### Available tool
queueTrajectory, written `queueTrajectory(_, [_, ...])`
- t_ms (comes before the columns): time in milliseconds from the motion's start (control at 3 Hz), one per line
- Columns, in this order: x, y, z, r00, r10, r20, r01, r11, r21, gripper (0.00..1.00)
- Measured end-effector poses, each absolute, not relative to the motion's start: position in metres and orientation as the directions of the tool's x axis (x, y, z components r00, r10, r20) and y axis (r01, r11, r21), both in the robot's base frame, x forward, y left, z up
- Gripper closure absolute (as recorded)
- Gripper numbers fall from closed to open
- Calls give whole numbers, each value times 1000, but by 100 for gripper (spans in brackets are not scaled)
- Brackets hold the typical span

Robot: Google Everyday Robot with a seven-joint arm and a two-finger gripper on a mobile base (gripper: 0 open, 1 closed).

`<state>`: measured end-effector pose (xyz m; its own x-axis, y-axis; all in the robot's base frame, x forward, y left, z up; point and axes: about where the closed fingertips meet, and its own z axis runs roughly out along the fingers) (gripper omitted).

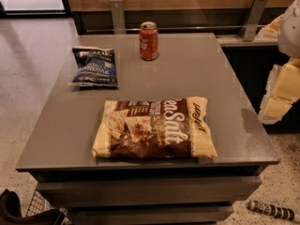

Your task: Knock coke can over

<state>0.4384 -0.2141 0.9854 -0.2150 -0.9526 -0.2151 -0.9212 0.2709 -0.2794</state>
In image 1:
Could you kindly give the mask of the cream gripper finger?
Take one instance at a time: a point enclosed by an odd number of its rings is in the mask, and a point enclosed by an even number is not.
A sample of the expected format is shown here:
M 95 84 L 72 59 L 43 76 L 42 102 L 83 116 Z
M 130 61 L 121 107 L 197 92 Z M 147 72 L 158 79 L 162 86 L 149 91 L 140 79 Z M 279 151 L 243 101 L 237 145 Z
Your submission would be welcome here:
M 259 38 L 277 38 L 278 37 L 278 30 L 280 27 L 281 20 L 283 15 L 279 15 L 269 24 L 264 26 L 258 33 Z
M 265 125 L 280 121 L 300 98 L 300 59 L 291 58 L 283 66 L 274 65 L 262 97 L 259 120 Z

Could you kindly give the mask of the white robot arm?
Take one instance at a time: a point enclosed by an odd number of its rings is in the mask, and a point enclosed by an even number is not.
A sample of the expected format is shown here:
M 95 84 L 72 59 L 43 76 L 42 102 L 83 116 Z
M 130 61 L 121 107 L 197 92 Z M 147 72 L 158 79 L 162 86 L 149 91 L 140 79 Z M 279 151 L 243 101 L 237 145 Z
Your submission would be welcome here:
M 265 125 L 280 121 L 300 98 L 300 0 L 267 24 L 260 38 L 276 38 L 278 49 L 289 57 L 283 66 L 273 65 L 262 97 L 259 120 Z

